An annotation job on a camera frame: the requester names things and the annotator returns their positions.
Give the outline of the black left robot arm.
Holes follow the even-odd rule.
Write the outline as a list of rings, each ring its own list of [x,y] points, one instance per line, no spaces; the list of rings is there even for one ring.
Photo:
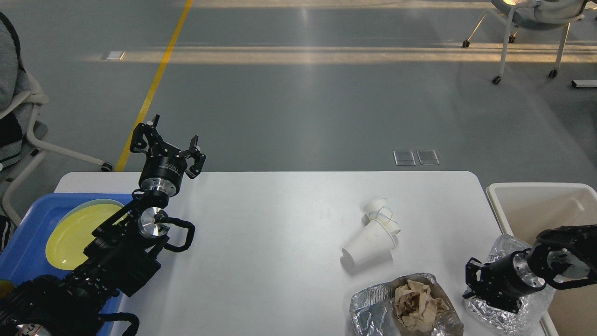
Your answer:
[[[162,250],[183,252],[191,247],[195,226],[171,217],[165,209],[180,191],[183,176],[196,178],[206,160],[198,136],[181,150],[157,131],[160,117],[139,123],[130,151],[146,161],[132,200],[103,221],[83,250],[87,259],[60,279],[49,274],[25,281],[1,300],[3,336],[96,336],[107,322],[127,322],[125,336],[140,327],[132,313],[103,314],[113,297],[133,296],[160,269]]]

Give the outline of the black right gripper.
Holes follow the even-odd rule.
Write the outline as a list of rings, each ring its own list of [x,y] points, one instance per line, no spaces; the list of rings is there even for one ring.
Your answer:
[[[467,289],[463,299],[478,296],[492,308],[519,313],[522,297],[546,288],[546,281],[535,275],[529,266],[529,253],[530,250],[514,251],[484,266],[480,260],[471,257],[465,264]]]

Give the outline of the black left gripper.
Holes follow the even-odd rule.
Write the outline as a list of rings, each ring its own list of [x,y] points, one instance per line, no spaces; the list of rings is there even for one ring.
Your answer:
[[[203,170],[207,156],[199,147],[199,136],[192,137],[188,149],[180,157],[166,157],[171,153],[169,145],[157,131],[160,115],[156,114],[150,123],[138,123],[132,132],[131,153],[142,153],[148,157],[141,171],[139,187],[143,191],[158,190],[167,196],[180,192],[183,175],[195,179]]]

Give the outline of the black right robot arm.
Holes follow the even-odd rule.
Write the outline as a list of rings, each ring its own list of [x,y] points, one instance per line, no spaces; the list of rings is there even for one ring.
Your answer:
[[[464,299],[518,313],[521,298],[550,286],[558,291],[595,285],[595,225],[562,226],[540,232],[535,244],[494,262],[471,258],[465,265]]]

